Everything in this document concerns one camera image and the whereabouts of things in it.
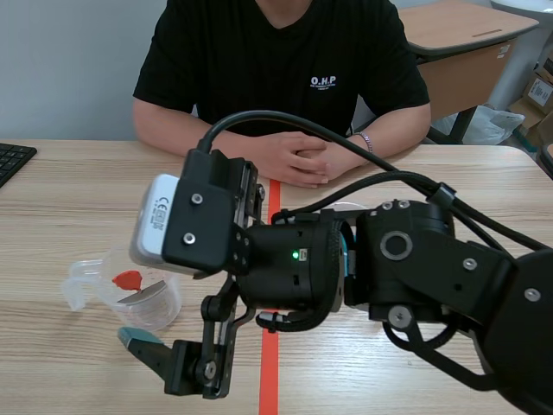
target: white plastic bag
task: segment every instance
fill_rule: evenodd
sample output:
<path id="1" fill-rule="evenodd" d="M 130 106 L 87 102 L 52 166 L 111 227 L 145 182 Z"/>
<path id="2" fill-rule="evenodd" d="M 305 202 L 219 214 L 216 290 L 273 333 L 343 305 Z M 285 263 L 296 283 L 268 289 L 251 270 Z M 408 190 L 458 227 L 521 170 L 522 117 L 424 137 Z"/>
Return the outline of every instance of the white plastic bag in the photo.
<path id="1" fill-rule="evenodd" d="M 444 134 L 449 134 L 456 118 L 457 114 L 450 115 L 436 120 L 432 126 Z M 479 106 L 465 133 L 463 144 L 499 144 L 509 138 L 512 131 L 523 121 L 524 115 Z"/>

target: black cable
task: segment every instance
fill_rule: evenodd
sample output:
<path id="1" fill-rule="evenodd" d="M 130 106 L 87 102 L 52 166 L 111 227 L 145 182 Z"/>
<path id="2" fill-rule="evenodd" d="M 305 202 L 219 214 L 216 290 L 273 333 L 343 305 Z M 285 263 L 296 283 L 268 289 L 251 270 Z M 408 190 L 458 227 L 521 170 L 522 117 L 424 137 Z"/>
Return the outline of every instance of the black cable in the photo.
<path id="1" fill-rule="evenodd" d="M 418 187 L 426 188 L 431 194 L 434 194 L 435 191 L 440 187 L 440 184 L 434 182 L 432 179 L 410 171 L 398 170 L 378 173 L 374 176 L 365 177 L 356 182 L 353 182 L 352 184 L 341 188 L 340 190 L 332 193 L 324 199 L 321 199 L 320 201 L 317 201 L 306 207 L 300 207 L 298 209 L 286 211 L 285 213 L 275 214 L 272 221 L 274 223 L 276 220 L 282 219 L 285 214 L 287 217 L 291 217 L 296 214 L 315 212 L 363 188 L 368 188 L 375 184 L 392 182 L 396 180 L 401 180 L 411 185 L 417 185 Z M 505 253 L 511 261 L 514 261 L 514 258 L 511 256 L 511 254 L 503 246 L 501 246 L 501 244 L 497 240 L 489 235 L 484 229 L 479 227 L 478 224 L 474 223 L 474 221 L 468 218 L 459 208 L 451 207 L 450 211 L 455 218 L 457 218 L 463 225 L 470 229 L 476 236 L 481 238 L 484 243 L 486 243 L 493 249 L 497 249 Z"/>
<path id="2" fill-rule="evenodd" d="M 440 348 L 447 342 L 449 342 L 455 333 L 457 333 L 457 330 L 460 327 L 460 318 L 459 316 L 451 316 L 449 322 L 446 324 L 446 328 L 440 332 L 439 335 L 436 337 L 433 337 L 430 340 L 425 341 L 424 343 L 430 347 L 436 350 L 437 348 Z M 386 334 L 386 337 L 388 337 L 388 340 L 394 344 L 397 348 L 401 348 L 402 350 L 405 350 L 406 352 L 412 352 L 413 349 L 409 342 L 406 340 L 401 339 L 396 333 L 394 333 L 393 328 L 388 322 L 382 323 L 382 328 L 384 329 L 384 332 Z"/>
<path id="3" fill-rule="evenodd" d="M 412 173 L 410 171 L 397 170 L 391 172 L 377 173 L 376 175 L 368 176 L 356 182 L 353 182 L 352 184 L 341 188 L 340 190 L 332 193 L 324 199 L 321 199 L 320 201 L 316 201 L 311 205 L 300 207 L 294 210 L 289 210 L 286 212 L 286 214 L 288 216 L 294 216 L 295 214 L 315 212 L 363 188 L 368 188 L 379 183 L 393 182 L 396 180 L 401 180 L 407 184 L 412 184 L 421 188 L 425 188 L 430 194 L 433 194 L 440 187 L 440 185 L 434 182 L 432 179 L 429 179 L 428 177 L 423 175 L 419 175 L 418 173 Z M 273 217 L 275 218 L 275 220 L 280 219 L 279 214 L 276 214 Z"/>
<path id="4" fill-rule="evenodd" d="M 388 162 L 375 156 L 369 151 L 364 150 L 357 144 L 354 144 L 346 138 L 342 137 L 340 134 L 336 134 L 334 131 L 330 131 L 328 128 L 325 128 L 322 125 L 318 125 L 313 121 L 309 121 L 308 119 L 279 111 L 246 111 L 229 115 L 228 117 L 225 117 L 219 122 L 212 125 L 212 127 L 207 131 L 206 135 L 198 142 L 198 146 L 196 147 L 196 149 L 205 153 L 209 153 L 211 151 L 214 139 L 221 132 L 231 128 L 234 125 L 242 124 L 248 121 L 279 121 L 287 125 L 293 125 L 294 127 L 312 132 L 319 137 L 334 141 L 335 143 L 347 148 L 358 156 L 361 156 L 369 162 L 376 164 L 382 170 L 397 170 L 397 168 L 395 168 Z"/>
<path id="5" fill-rule="evenodd" d="M 484 243 L 486 243 L 491 248 L 497 249 L 498 251 L 504 253 L 511 261 L 511 263 L 514 264 L 515 258 L 503 246 L 501 246 L 501 244 L 497 240 L 495 240 L 492 235 L 479 227 L 477 223 L 470 219 L 459 208 L 452 206 L 449 210 L 460 223 L 465 225 L 472 233 L 482 239 Z"/>
<path id="6" fill-rule="evenodd" d="M 459 209 L 464 211 L 468 216 L 476 220 L 477 222 L 481 223 L 485 227 L 488 227 L 492 229 L 493 231 L 502 234 L 503 236 L 506 236 L 510 240 L 513 240 L 514 242 L 517 242 L 518 244 L 522 246 L 526 246 L 527 248 L 531 249 L 532 251 L 540 251 L 542 249 L 550 249 L 547 245 L 542 244 L 541 242 L 534 240 L 530 238 L 529 236 L 526 236 L 520 232 L 517 232 L 513 229 L 510 229 L 509 227 L 506 227 L 505 225 L 502 225 L 495 220 L 487 217 L 482 212 L 479 212 L 474 207 L 471 207 L 470 205 L 467 205 L 464 201 L 456 199 L 454 201 L 454 206 L 457 206 Z"/>
<path id="7" fill-rule="evenodd" d="M 357 156 L 363 157 L 365 160 L 368 160 L 369 162 L 375 164 L 376 166 L 380 167 L 382 170 L 385 170 L 387 172 L 399 171 L 396 167 L 392 166 L 385 160 L 382 160 L 381 158 L 372 154 L 370 151 L 367 151 L 362 147 L 359 147 L 357 144 L 352 143 L 351 141 L 342 137 L 340 134 L 336 134 L 335 132 L 330 131 L 329 129 L 321 125 L 318 125 L 313 121 L 309 121 L 305 118 L 301 118 L 301 117 L 297 117 L 296 115 L 291 115 L 285 112 L 277 112 L 277 111 L 248 111 L 248 112 L 239 112 L 236 114 L 229 115 L 228 117 L 225 117 L 221 119 L 219 122 L 215 123 L 207 131 L 206 135 L 198 142 L 198 146 L 196 147 L 197 150 L 209 153 L 211 151 L 214 139 L 222 131 L 234 125 L 242 124 L 248 121 L 278 121 L 287 125 L 293 125 L 294 127 L 298 127 L 303 130 L 312 132 L 313 134 L 319 137 L 323 137 L 337 143 L 338 145 L 344 147 L 345 149 L 350 150 L 352 153 L 356 154 Z M 404 179 L 393 179 L 393 180 L 403 180 L 414 190 L 417 190 L 418 192 L 422 193 L 427 197 L 433 194 L 432 191 L 421 186 L 420 184 L 417 184 L 415 180 L 410 182 L 409 180 L 405 181 Z M 482 225 L 489 227 L 490 229 L 498 233 L 501 233 L 502 235 L 506 236 L 509 239 L 512 239 L 513 241 L 519 243 L 520 245 L 526 246 L 534 251 L 538 251 L 541 249 L 549 249 L 546 245 L 532 238 L 529 238 L 523 235 L 522 233 L 513 231 L 512 229 L 499 224 L 495 220 L 491 220 L 484 214 L 478 212 L 473 207 L 468 206 L 463 201 L 455 199 L 454 206 L 458 208 L 458 210 L 455 211 L 456 213 L 454 213 L 454 216 L 457 219 L 461 220 L 469 229 L 475 232 L 489 246 L 495 249 L 500 249 L 501 251 L 506 252 L 506 250 L 502 248 L 501 245 L 494 238 L 492 238 L 484 229 L 479 227 L 470 218 L 478 221 Z"/>

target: red tape line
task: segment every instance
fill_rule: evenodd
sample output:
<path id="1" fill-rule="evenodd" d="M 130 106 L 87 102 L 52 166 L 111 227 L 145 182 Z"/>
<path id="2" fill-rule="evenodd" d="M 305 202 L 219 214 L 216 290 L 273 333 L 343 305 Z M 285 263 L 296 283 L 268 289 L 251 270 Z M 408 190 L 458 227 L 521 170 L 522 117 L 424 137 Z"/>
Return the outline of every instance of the red tape line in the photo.
<path id="1" fill-rule="evenodd" d="M 280 211 L 280 182 L 270 181 L 270 217 Z M 278 333 L 263 330 L 261 337 L 261 377 L 259 415 L 278 415 Z"/>

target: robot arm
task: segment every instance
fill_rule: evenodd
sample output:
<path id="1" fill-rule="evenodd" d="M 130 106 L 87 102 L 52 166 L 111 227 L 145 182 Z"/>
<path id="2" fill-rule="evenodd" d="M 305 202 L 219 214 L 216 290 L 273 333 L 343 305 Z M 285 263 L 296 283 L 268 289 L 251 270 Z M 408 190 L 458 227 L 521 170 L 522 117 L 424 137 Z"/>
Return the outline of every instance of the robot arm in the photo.
<path id="1" fill-rule="evenodd" d="M 282 211 L 265 225 L 260 220 L 264 191 L 255 167 L 209 153 L 219 132 L 252 119 L 302 127 L 387 172 L 314 205 Z M 391 180 L 406 182 L 426 195 L 427 203 L 389 201 L 357 212 L 314 213 L 360 188 Z M 278 112 L 245 112 L 222 120 L 190 152 L 176 188 L 155 183 L 149 194 L 171 200 L 171 212 L 152 244 L 148 201 L 155 198 L 145 198 L 132 258 L 195 279 L 228 272 L 219 294 L 201 305 L 202 342 L 176 341 L 168 348 L 141 330 L 120 332 L 125 346 L 165 380 L 165 393 L 225 397 L 237 329 L 256 310 L 287 310 L 261 312 L 256 323 L 295 332 L 316 327 L 344 303 L 365 306 L 396 346 L 459 382 L 479 391 L 497 390 L 528 413 L 553 414 L 553 322 L 547 318 L 553 310 L 553 279 L 546 276 L 553 268 L 553 250 L 475 211 L 447 185 L 397 171 L 331 131 Z M 454 217 L 486 245 L 457 240 Z M 513 258 L 476 222 L 535 252 Z M 247 307 L 240 318 L 235 316 L 238 297 Z M 443 323 L 445 329 L 425 341 L 420 322 Z M 474 340 L 485 374 L 438 351 L 457 332 Z"/>

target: cardboard box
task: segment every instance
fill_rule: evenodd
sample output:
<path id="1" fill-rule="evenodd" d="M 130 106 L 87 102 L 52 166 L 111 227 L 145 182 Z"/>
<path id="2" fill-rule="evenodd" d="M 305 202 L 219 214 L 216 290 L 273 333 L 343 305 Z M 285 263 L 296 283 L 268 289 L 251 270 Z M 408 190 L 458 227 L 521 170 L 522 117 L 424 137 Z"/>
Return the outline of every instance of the cardboard box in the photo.
<path id="1" fill-rule="evenodd" d="M 534 105 L 544 115 L 553 111 L 553 85 L 534 73 L 524 90 L 523 98 Z"/>
<path id="2" fill-rule="evenodd" d="M 537 71 L 542 78 L 553 84 L 553 51 L 545 59 L 543 66 Z"/>
<path id="3" fill-rule="evenodd" d="M 524 98 L 512 104 L 509 110 L 525 116 L 513 135 L 523 144 L 528 144 L 527 150 L 536 151 L 543 145 L 553 144 L 553 112 L 544 115 Z"/>

